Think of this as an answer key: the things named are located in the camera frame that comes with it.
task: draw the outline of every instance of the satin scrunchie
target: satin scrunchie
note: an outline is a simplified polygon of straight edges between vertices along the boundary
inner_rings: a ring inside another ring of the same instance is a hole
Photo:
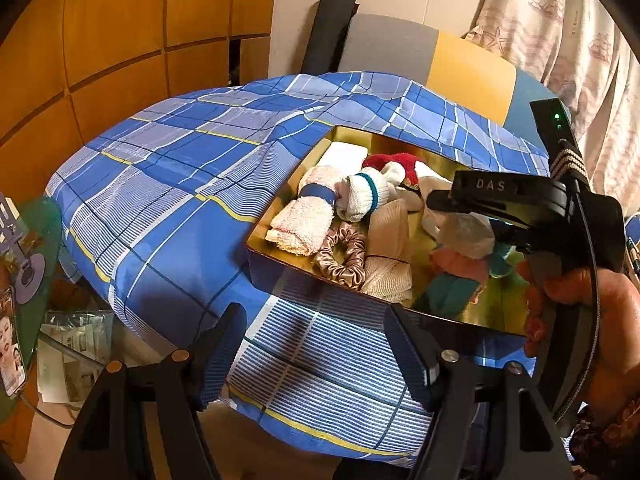
[[[364,283],[364,259],[366,236],[354,226],[342,222],[337,231],[329,230],[322,242],[314,262],[322,275],[338,285],[358,290]],[[340,242],[346,245],[344,263],[334,258],[334,246]]]

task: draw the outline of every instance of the human hand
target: human hand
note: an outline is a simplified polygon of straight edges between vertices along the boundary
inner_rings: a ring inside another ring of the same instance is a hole
[[[525,260],[517,266],[518,273],[529,283],[533,274]],[[560,278],[544,283],[544,292],[560,304],[591,304],[589,269],[575,269]],[[591,369],[585,402],[596,424],[604,425],[624,408],[628,400],[640,392],[640,293],[631,281],[608,269],[598,270],[600,295],[600,334],[598,353]],[[542,319],[543,295],[535,286],[525,291],[529,314],[524,330],[527,357],[538,352],[547,327]]]

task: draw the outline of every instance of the curtain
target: curtain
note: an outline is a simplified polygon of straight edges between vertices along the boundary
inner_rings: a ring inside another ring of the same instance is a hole
[[[599,0],[485,0],[466,38],[562,100],[593,189],[616,197],[625,215],[638,211],[640,65]]]

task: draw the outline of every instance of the pink cloth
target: pink cloth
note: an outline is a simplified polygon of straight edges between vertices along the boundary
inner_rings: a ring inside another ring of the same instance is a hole
[[[474,280],[480,286],[485,286],[489,280],[489,262],[485,259],[472,260],[447,246],[437,248],[430,256],[431,261],[443,272]]]

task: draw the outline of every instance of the sleeve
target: sleeve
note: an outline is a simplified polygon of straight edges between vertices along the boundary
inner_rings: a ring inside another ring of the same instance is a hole
[[[640,396],[631,400],[615,420],[597,428],[587,406],[578,414],[569,450],[575,461],[588,473],[605,476],[613,469],[616,458],[640,433]]]

